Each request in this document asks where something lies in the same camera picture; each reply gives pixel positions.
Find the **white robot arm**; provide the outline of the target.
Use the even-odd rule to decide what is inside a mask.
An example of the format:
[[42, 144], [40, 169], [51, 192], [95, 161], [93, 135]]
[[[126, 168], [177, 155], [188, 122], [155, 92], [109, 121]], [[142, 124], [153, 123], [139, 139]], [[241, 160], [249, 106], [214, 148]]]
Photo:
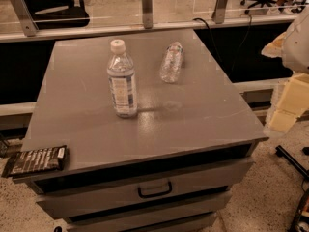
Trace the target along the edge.
[[286, 31], [282, 62], [297, 73], [309, 73], [309, 8], [306, 7]]

